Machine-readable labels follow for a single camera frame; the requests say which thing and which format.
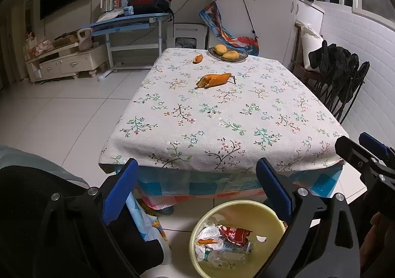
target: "cable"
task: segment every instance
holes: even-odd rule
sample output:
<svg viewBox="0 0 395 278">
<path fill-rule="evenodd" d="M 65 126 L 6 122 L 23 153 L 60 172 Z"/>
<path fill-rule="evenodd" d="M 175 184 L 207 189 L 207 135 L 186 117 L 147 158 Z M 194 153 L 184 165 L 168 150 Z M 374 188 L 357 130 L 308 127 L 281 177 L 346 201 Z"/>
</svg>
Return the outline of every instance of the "cable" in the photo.
<svg viewBox="0 0 395 278">
<path fill-rule="evenodd" d="M 176 14 L 185 6 L 185 4 L 187 4 L 188 1 L 189 1 L 189 0 L 186 0 L 185 3 L 184 3 L 183 5 L 181 5 L 181 7 L 174 13 L 174 15 L 176 15 Z M 132 44 L 132 43 L 134 43 L 134 42 L 136 42 L 137 40 L 140 40 L 140 39 L 142 39 L 143 37 L 147 36 L 147 35 L 150 34 L 154 29 L 155 29 L 155 28 L 151 29 L 148 33 L 144 34 L 143 36 L 140 36 L 140 37 L 138 37 L 137 39 L 133 40 L 132 42 L 129 43 L 129 45 Z"/>
</svg>

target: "drawer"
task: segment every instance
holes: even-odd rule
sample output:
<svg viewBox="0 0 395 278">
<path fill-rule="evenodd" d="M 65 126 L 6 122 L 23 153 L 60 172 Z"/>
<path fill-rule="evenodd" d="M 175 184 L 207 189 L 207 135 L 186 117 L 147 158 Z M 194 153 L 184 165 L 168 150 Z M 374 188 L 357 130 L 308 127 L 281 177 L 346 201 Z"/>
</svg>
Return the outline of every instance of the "drawer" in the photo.
<svg viewBox="0 0 395 278">
<path fill-rule="evenodd" d="M 44 78 L 61 74 L 58 61 L 52 61 L 52 62 L 40 64 L 40 68 L 41 68 L 41 74 Z"/>
<path fill-rule="evenodd" d="M 59 60 L 60 70 L 63 74 L 93 70 L 92 59 L 90 54 L 81 54 L 70 56 Z"/>
</svg>

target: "trash can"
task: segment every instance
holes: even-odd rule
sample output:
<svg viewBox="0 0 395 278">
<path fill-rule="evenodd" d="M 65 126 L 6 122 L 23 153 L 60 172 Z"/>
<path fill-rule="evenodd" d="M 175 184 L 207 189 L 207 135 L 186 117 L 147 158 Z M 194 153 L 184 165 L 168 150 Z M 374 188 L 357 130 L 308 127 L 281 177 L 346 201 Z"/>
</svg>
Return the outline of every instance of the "trash can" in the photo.
<svg viewBox="0 0 395 278">
<path fill-rule="evenodd" d="M 205 261 L 198 262 L 195 255 L 195 240 L 204 223 L 213 222 L 228 227 L 251 230 L 248 237 L 253 242 L 251 254 L 245 265 L 234 269 L 216 268 Z M 197 272 L 203 278 L 252 278 L 269 258 L 285 232 L 284 224 L 269 207 L 256 201 L 229 201 L 206 213 L 196 224 L 189 240 L 189 256 Z M 266 237 L 259 242 L 256 236 Z"/>
</svg>

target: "quilted wall panel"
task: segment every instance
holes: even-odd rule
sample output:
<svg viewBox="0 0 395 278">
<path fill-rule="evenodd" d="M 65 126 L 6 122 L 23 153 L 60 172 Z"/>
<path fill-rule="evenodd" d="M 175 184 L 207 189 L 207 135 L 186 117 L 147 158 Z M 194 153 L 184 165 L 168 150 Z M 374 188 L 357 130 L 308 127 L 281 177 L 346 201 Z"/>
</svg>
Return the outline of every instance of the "quilted wall panel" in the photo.
<svg viewBox="0 0 395 278">
<path fill-rule="evenodd" d="M 317 2 L 325 10 L 321 35 L 371 64 L 365 84 L 342 126 L 353 141 L 367 132 L 395 147 L 395 32 L 352 14 L 352 8 Z"/>
</svg>

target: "floral tablecloth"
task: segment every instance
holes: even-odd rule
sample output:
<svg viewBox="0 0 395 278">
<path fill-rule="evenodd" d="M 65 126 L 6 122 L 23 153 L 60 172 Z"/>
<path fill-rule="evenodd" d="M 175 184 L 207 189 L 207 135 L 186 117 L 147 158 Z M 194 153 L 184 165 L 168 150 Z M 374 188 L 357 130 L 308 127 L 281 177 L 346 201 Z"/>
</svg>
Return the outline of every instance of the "floral tablecloth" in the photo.
<svg viewBox="0 0 395 278">
<path fill-rule="evenodd" d="M 203 61 L 192 64 L 199 53 Z M 236 84 L 196 89 L 203 75 L 222 73 L 233 74 Z M 106 169 L 132 157 L 164 179 L 177 172 L 179 179 L 188 172 L 254 177 L 257 160 L 265 157 L 289 176 L 339 162 L 335 142 L 342 135 L 347 133 L 325 106 L 276 60 L 249 56 L 228 63 L 207 50 L 167 49 L 126 108 L 99 163 Z M 187 184 L 173 183 L 158 195 L 187 196 Z"/>
</svg>

